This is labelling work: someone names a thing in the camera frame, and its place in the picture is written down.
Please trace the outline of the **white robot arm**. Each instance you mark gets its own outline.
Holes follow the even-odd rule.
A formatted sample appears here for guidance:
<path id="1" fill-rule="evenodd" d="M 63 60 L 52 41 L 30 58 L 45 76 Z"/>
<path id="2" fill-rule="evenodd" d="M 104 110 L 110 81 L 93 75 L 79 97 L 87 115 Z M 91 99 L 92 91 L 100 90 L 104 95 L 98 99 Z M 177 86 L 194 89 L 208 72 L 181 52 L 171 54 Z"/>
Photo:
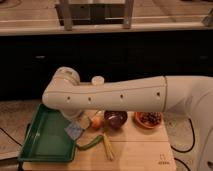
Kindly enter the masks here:
<path id="1" fill-rule="evenodd" d="M 82 110 L 186 114 L 199 130 L 196 171 L 213 171 L 213 77 L 156 76 L 111 83 L 82 82 L 76 70 L 60 67 L 42 102 L 71 120 Z"/>

